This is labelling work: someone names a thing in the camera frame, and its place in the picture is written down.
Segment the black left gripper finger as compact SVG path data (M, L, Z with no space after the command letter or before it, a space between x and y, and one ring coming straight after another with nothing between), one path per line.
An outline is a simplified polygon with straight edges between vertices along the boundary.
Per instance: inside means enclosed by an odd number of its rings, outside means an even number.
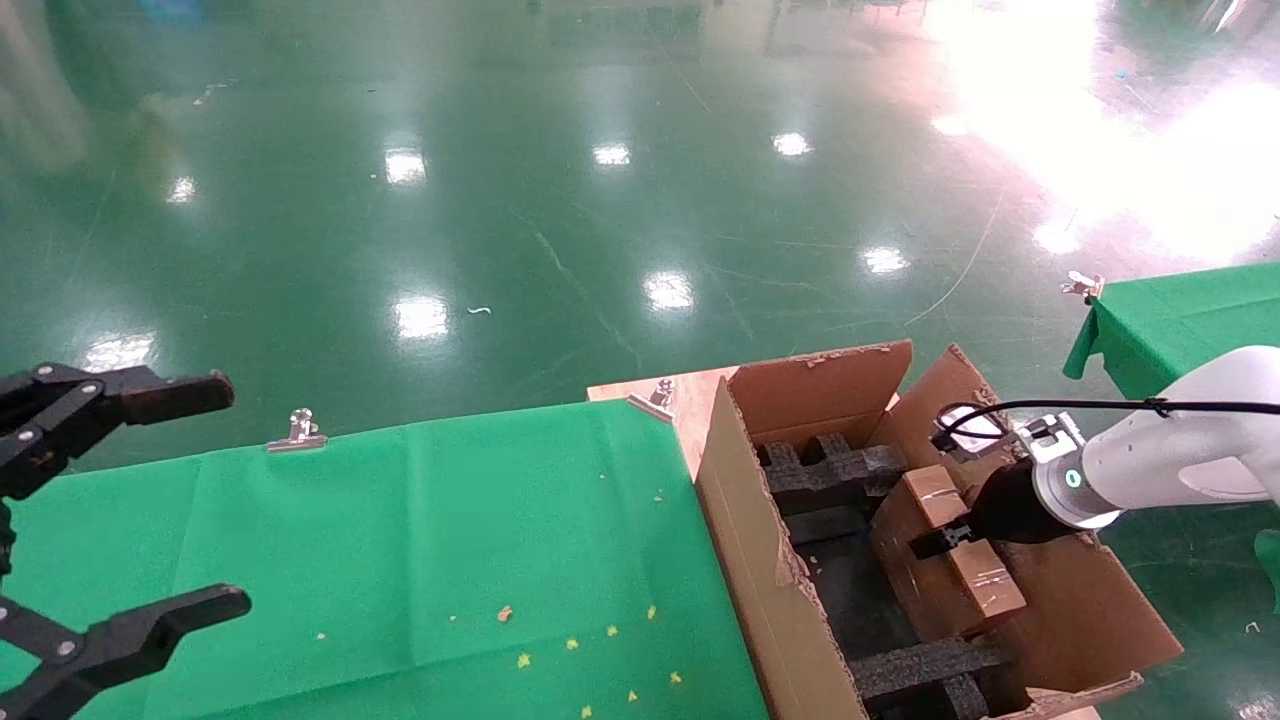
M24 500L120 427L229 409L220 372L163 378L147 366L86 372L56 363L3 378L1 495Z
M243 618L250 596L237 585L209 585L116 612L74 632L8 597L3 643L38 660L3 692L5 719L72 719L95 697L160 673L191 633Z

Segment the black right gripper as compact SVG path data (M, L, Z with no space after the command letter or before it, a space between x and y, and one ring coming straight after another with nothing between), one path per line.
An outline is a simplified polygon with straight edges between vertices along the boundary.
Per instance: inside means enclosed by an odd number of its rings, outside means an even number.
M1051 515L1036 493L1033 461L1024 457L991 473L972 501L968 523L928 530L911 539L909 547L916 559L927 560L978 539L1051 542Z

